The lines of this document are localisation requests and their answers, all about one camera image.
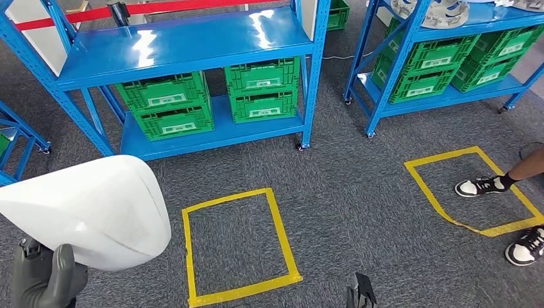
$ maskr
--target sneaker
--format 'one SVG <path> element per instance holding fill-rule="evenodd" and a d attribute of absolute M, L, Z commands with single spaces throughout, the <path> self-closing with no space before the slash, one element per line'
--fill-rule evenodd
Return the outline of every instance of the sneaker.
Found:
<path fill-rule="evenodd" d="M 544 252 L 544 226 L 527 229 L 525 234 L 506 248 L 504 255 L 515 266 L 533 264 Z"/>
<path fill-rule="evenodd" d="M 504 193 L 508 189 L 500 182 L 500 177 L 488 178 L 483 176 L 476 180 L 466 180 L 455 186 L 455 192 L 461 197 L 476 197 L 481 194 Z"/>

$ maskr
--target green plastic crate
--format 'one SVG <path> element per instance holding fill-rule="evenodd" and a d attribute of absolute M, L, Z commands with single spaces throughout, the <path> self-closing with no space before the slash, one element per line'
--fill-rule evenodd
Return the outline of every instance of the green plastic crate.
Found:
<path fill-rule="evenodd" d="M 208 96 L 208 85 L 203 72 L 118 83 L 115 87 L 135 115 L 202 104 Z"/>
<path fill-rule="evenodd" d="M 391 19 L 386 36 L 392 33 L 399 24 L 398 20 Z M 404 31 L 401 31 L 395 36 L 382 50 L 382 54 L 393 60 L 403 35 Z M 478 34 L 417 43 L 406 58 L 401 74 L 403 76 L 416 76 L 457 69 L 474 47 L 479 36 Z"/>
<path fill-rule="evenodd" d="M 391 61 L 386 56 L 379 55 L 371 79 L 380 89 L 384 88 Z M 457 69 L 439 71 L 417 76 L 399 75 L 395 87 L 389 97 L 391 104 L 411 101 L 418 98 L 426 98 L 442 94 Z"/>
<path fill-rule="evenodd" d="M 452 85 L 461 92 L 468 92 L 502 80 L 522 56 L 508 58 L 501 62 L 482 65 L 467 58 L 455 74 Z"/>
<path fill-rule="evenodd" d="M 298 88 L 300 57 L 276 59 L 225 67 L 228 95 L 286 92 Z"/>
<path fill-rule="evenodd" d="M 6 136 L 0 133 L 0 155 L 4 153 L 4 151 L 8 148 L 8 145 L 10 145 L 11 140 L 8 139 Z"/>
<path fill-rule="evenodd" d="M 342 30 L 346 28 L 350 7 L 344 0 L 331 0 L 328 11 L 327 31 Z"/>
<path fill-rule="evenodd" d="M 294 117 L 296 98 L 296 91 L 230 98 L 232 119 L 234 123 L 244 123 Z"/>
<path fill-rule="evenodd" d="M 209 132 L 214 129 L 209 103 L 176 110 L 135 115 L 144 135 L 151 141 Z"/>
<path fill-rule="evenodd" d="M 544 25 L 485 33 L 470 51 L 469 57 L 481 65 L 522 56 L 544 31 Z"/>

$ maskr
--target blue metal shelf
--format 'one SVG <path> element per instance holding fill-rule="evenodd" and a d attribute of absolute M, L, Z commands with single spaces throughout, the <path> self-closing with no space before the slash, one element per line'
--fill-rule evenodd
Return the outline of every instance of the blue metal shelf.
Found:
<path fill-rule="evenodd" d="M 381 4 L 398 20 L 403 20 L 391 9 L 391 0 L 381 0 Z M 425 42 L 450 37 L 462 37 L 544 23 L 543 13 L 495 6 L 493 3 L 470 3 L 469 5 L 468 20 L 462 26 L 448 30 L 421 28 L 418 35 L 415 36 L 414 41 Z"/>
<path fill-rule="evenodd" d="M 115 155 L 115 151 L 90 87 L 98 88 L 123 126 L 121 153 L 145 160 L 290 133 L 301 133 L 300 149 L 310 146 L 330 0 L 317 0 L 311 39 L 302 28 L 301 0 L 292 0 L 290 6 L 81 33 L 75 32 L 55 0 L 41 0 L 68 52 L 59 77 L 3 14 L 11 1 L 0 0 L 0 38 L 104 156 Z M 213 132 L 149 142 L 109 87 L 119 82 L 290 56 L 310 59 L 308 69 L 306 61 L 300 67 L 303 115 L 290 119 L 233 124 L 227 99 L 219 97 L 213 99 Z M 90 117 L 73 101 L 72 90 L 81 91 Z"/>
<path fill-rule="evenodd" d="M 363 88 L 375 104 L 380 96 L 380 89 L 370 79 L 371 73 L 363 74 L 359 77 Z M 492 83 L 490 85 L 469 91 L 466 93 L 459 92 L 456 88 L 448 85 L 444 93 L 431 96 L 429 98 L 414 99 L 398 104 L 386 104 L 382 109 L 384 117 L 397 116 L 399 114 L 408 114 L 439 107 L 457 105 L 461 103 L 470 103 L 480 99 L 494 98 L 497 96 L 509 95 L 518 93 L 523 90 L 523 85 L 512 75 L 507 75 L 502 81 Z"/>
<path fill-rule="evenodd" d="M 290 133 L 299 133 L 304 129 L 304 123 L 299 114 L 285 119 L 234 124 L 228 96 L 212 98 L 212 111 L 215 124 L 213 131 L 158 141 L 147 140 L 138 123 L 128 113 L 123 127 L 121 154 L 133 155 L 142 160 L 153 160 Z"/>
<path fill-rule="evenodd" d="M 81 32 L 56 85 L 76 90 L 312 50 L 289 6 Z"/>
<path fill-rule="evenodd" d="M 449 85 L 444 93 L 438 96 L 390 104 L 389 96 L 391 95 L 400 71 L 404 66 L 408 54 L 412 50 L 414 43 L 544 24 L 544 13 L 527 12 L 517 8 L 495 7 L 495 5 L 491 3 L 470 3 L 468 21 L 462 26 L 447 30 L 422 28 L 420 25 L 423 22 L 423 18 L 425 17 L 425 13 L 427 12 L 427 8 L 431 1 L 432 0 L 419 0 L 412 15 L 407 20 L 403 20 L 395 15 L 390 7 L 390 0 L 370 0 L 369 2 L 367 13 L 362 22 L 361 35 L 359 37 L 357 50 L 353 57 L 350 75 L 348 76 L 343 94 L 343 99 L 347 103 L 352 100 L 358 102 L 358 105 L 369 117 L 365 129 L 368 137 L 373 137 L 375 135 L 375 128 L 383 117 L 452 106 L 503 95 L 511 95 L 511 97 L 504 103 L 501 112 L 512 109 L 523 93 L 544 73 L 543 63 L 536 69 L 531 77 L 523 83 L 520 83 L 514 77 L 508 75 L 502 81 L 466 93 L 459 92 L 453 86 Z M 385 6 L 393 14 L 394 18 L 401 21 L 401 24 L 396 30 L 390 33 L 373 52 L 364 55 L 363 51 L 366 47 L 373 19 L 378 8 L 381 6 Z M 400 42 L 398 52 L 395 55 L 395 59 L 393 59 L 393 64 L 383 89 L 380 90 L 372 82 L 370 79 L 371 73 L 360 74 L 361 78 L 358 78 L 357 75 L 359 72 L 361 72 L 402 29 L 404 29 L 404 35 Z M 361 84 L 363 89 L 369 94 L 370 103 L 367 104 L 364 102 L 362 96 L 357 93 L 357 84 Z"/>

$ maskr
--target red rope barrier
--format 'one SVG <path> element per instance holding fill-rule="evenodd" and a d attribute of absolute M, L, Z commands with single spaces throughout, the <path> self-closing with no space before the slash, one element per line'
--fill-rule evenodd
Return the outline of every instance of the red rope barrier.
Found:
<path fill-rule="evenodd" d="M 145 3 L 145 4 L 128 4 L 126 8 L 130 15 L 138 14 L 151 14 L 151 13 L 166 13 L 177 12 L 186 10 L 200 10 L 204 8 L 219 8 L 222 6 L 234 6 L 240 4 L 253 4 L 253 3 L 265 3 L 273 2 L 277 0 L 184 0 L 184 1 L 170 1 L 159 3 Z M 77 23 L 83 21 L 94 21 L 96 19 L 104 19 L 111 17 L 110 10 L 105 8 L 96 8 L 85 12 L 77 12 L 67 14 L 66 18 L 70 23 Z M 35 21 L 27 21 L 19 24 L 15 24 L 15 27 L 19 31 L 40 29 L 46 27 L 52 27 L 55 24 L 50 18 L 38 19 Z"/>

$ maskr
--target yellow tape square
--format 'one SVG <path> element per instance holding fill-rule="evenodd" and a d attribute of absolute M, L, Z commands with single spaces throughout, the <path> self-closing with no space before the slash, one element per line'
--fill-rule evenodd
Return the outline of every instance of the yellow tape square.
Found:
<path fill-rule="evenodd" d="M 485 163 L 496 174 L 504 175 L 504 172 L 502 172 L 499 169 L 499 167 L 497 167 L 497 165 L 478 146 L 473 146 L 471 148 L 451 151 L 451 152 L 438 154 L 438 155 L 433 155 L 433 156 L 429 156 L 429 157 L 423 157 L 423 158 L 419 158 L 419 159 L 416 159 L 416 160 L 410 160 L 408 162 L 405 162 L 404 166 L 406 167 L 406 169 L 408 169 L 408 172 L 410 172 L 412 177 L 416 180 L 416 183 L 420 186 L 421 190 L 423 191 L 423 193 L 425 194 L 427 199 L 429 199 L 429 202 L 432 205 L 432 207 L 434 208 L 434 210 L 436 210 L 436 212 L 438 212 L 438 214 L 440 214 L 440 216 L 442 216 L 444 219 L 446 219 L 447 221 L 449 221 L 449 222 L 451 222 L 451 223 L 453 223 L 455 225 L 465 227 L 465 228 L 467 228 L 467 229 L 469 229 L 471 231 L 474 231 L 474 232 L 476 232 L 478 234 L 493 237 L 493 236 L 498 236 L 498 235 L 509 233 L 509 232 L 523 230 L 523 229 L 530 228 L 530 227 L 533 227 L 533 226 L 536 226 L 536 225 L 544 224 L 544 216 L 542 216 L 542 214 L 540 214 L 540 212 L 536 209 L 536 207 L 534 207 L 534 205 L 525 197 L 525 195 L 515 185 L 513 185 L 510 188 L 510 190 L 512 190 L 514 195 L 521 201 L 521 203 L 523 205 L 525 205 L 525 207 L 527 207 L 527 209 L 533 214 L 534 217 L 524 219 L 524 220 L 520 220 L 520 221 L 515 221 L 513 223 L 507 223 L 505 225 L 500 225 L 500 226 L 485 229 L 485 230 L 477 230 L 476 228 L 473 228 L 473 227 L 471 227 L 469 225 L 465 225 L 465 224 L 460 223 L 460 222 L 454 220 L 453 218 L 451 218 L 444 211 L 442 206 L 440 206 L 437 199 L 433 196 L 432 192 L 427 187 L 427 185 L 425 184 L 423 179 L 421 179 L 421 176 L 416 171 L 416 167 L 421 166 L 421 165 L 425 165 L 425 164 L 430 164 L 430 163 L 433 163 L 433 162 L 438 162 L 440 160 L 445 160 L 445 159 L 454 158 L 454 157 L 458 157 L 458 156 L 461 156 L 461 155 L 472 154 L 472 153 L 478 154 L 478 156 L 483 161 L 485 161 Z"/>
<path fill-rule="evenodd" d="M 191 229 L 189 227 L 189 213 L 194 212 L 195 210 L 203 209 L 205 207 L 211 207 L 220 203 L 247 198 L 258 194 L 266 195 L 266 200 L 270 208 L 270 213 L 272 214 L 272 220 L 274 221 L 278 240 L 280 241 L 280 246 L 284 255 L 285 265 L 287 266 L 288 274 L 256 284 L 238 287 L 236 289 L 231 289 L 228 291 L 197 296 L 196 286 L 194 283 L 194 268 L 192 265 Z M 204 305 L 227 302 L 229 300 L 235 300 L 245 296 L 255 295 L 302 281 L 302 277 L 298 273 L 298 270 L 296 269 L 296 264 L 294 263 L 293 253 L 291 252 L 291 247 L 289 246 L 289 241 L 287 240 L 287 235 L 285 234 L 284 224 L 282 223 L 280 211 L 278 210 L 278 205 L 274 198 L 272 188 L 256 189 L 254 191 L 242 192 L 239 194 L 233 194 L 230 196 L 199 203 L 197 205 L 193 205 L 192 207 L 187 207 L 186 209 L 183 209 L 182 218 L 183 231 L 185 233 L 185 247 L 187 249 L 186 263 L 187 284 L 189 285 L 189 307 L 199 307 Z"/>

